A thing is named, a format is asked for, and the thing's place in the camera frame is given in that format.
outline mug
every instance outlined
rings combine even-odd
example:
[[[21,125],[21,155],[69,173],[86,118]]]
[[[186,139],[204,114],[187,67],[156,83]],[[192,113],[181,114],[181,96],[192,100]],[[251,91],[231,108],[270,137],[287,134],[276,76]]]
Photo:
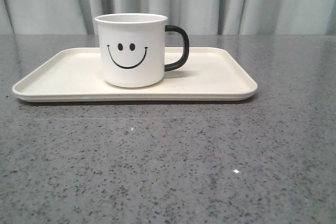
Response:
[[[123,88],[140,88],[162,80],[165,71],[183,66],[189,55],[189,39],[180,27],[165,25],[157,14],[107,14],[95,18],[98,25],[102,73],[105,81]],[[165,31],[182,35],[182,57],[164,64]]]

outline mug handle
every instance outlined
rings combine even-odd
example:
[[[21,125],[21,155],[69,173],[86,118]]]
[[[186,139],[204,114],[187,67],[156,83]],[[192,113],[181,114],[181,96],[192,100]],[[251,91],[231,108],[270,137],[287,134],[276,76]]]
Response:
[[[189,38],[185,30],[178,26],[167,25],[165,26],[165,31],[175,31],[182,35],[183,38],[183,54],[182,57],[174,63],[164,65],[164,71],[172,71],[183,66],[189,56]]]

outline gray speckled countertop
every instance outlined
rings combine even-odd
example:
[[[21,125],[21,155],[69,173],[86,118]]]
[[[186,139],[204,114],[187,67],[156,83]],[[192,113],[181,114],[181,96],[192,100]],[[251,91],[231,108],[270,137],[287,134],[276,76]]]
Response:
[[[256,95],[29,104],[15,82],[97,37],[0,36],[0,222],[336,223],[336,37],[190,40],[226,49]]]

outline curtain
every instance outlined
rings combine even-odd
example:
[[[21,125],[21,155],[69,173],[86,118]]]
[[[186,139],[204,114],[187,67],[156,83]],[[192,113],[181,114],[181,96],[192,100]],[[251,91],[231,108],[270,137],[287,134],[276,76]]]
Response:
[[[190,35],[336,31],[336,0],[0,0],[0,34],[96,34],[107,13],[162,14]]]

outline tray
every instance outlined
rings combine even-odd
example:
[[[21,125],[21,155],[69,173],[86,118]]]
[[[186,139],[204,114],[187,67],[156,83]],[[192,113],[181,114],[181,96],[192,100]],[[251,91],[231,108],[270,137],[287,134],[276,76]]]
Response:
[[[176,61],[182,48],[167,47],[166,63]],[[59,52],[13,86],[27,102],[75,101],[239,101],[252,96],[257,83],[222,49],[190,48],[187,63],[145,88],[118,88],[104,81],[99,48]]]

